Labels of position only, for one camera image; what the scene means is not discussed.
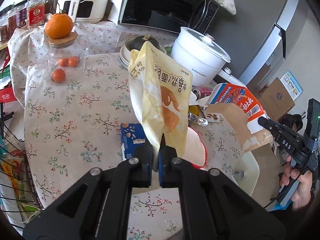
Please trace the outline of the person right hand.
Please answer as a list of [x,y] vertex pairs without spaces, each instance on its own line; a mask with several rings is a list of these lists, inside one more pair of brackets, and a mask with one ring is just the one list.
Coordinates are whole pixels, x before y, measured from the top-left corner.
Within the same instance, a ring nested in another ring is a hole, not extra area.
[[303,175],[300,174],[298,169],[290,166],[291,156],[286,158],[287,164],[284,166],[284,172],[280,179],[280,186],[287,186],[290,183],[290,178],[298,178],[299,185],[295,193],[291,197],[292,211],[298,212],[306,207],[311,200],[311,187],[312,187],[312,173],[306,171]]

